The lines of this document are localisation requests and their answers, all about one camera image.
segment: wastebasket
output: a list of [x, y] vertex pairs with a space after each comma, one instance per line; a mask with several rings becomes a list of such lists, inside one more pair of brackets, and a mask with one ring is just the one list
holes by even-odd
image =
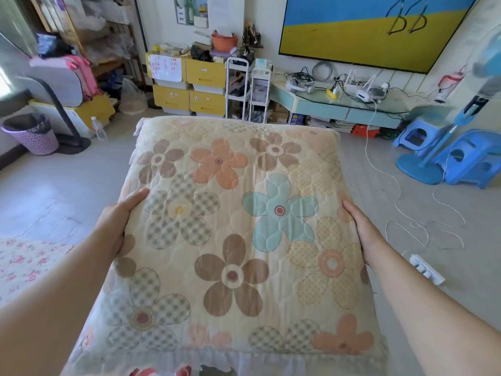
[[5, 119], [2, 130], [36, 155], [51, 154], [59, 148], [51, 122], [41, 113], [27, 113]]

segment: stool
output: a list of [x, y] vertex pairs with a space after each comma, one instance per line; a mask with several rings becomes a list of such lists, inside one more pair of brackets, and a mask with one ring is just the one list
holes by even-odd
[[414, 150], [418, 157], [425, 156], [432, 148], [433, 142], [447, 132], [450, 124], [431, 116], [416, 117], [393, 141], [393, 146], [405, 146]]
[[448, 184], [470, 182], [485, 189], [501, 170], [501, 134], [469, 130], [443, 149], [433, 162], [442, 167]]

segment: standing fan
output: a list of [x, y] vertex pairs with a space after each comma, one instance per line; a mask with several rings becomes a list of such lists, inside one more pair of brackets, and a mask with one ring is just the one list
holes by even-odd
[[458, 127], [471, 123], [477, 113], [490, 100], [501, 99], [501, 25], [486, 34], [473, 49], [468, 58], [466, 76], [463, 83], [476, 95], [455, 117], [454, 124], [435, 144], [430, 153], [420, 158], [414, 154], [404, 154], [397, 159], [397, 167], [408, 176], [427, 184], [438, 184], [443, 180], [442, 167], [433, 163], [437, 152]]

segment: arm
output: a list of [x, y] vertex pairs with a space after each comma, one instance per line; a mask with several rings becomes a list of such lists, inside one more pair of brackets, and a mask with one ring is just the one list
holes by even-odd
[[501, 374], [501, 333], [435, 287], [347, 201], [366, 263], [402, 325], [427, 376]]
[[3, 374], [59, 375], [120, 250], [141, 189], [104, 209], [96, 227], [60, 264], [0, 310]]

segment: hand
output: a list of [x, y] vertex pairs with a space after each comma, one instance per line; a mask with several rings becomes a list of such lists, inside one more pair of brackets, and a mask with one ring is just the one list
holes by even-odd
[[136, 190], [123, 201], [104, 208], [97, 220], [94, 233], [105, 238], [112, 245], [111, 250], [115, 256], [122, 248], [124, 229], [129, 221], [130, 211], [144, 200], [150, 192], [147, 188]]
[[367, 265], [372, 266], [372, 259], [376, 256], [374, 252], [383, 246], [389, 246], [389, 244], [360, 208], [349, 201], [343, 201], [343, 207], [355, 220], [365, 262]]

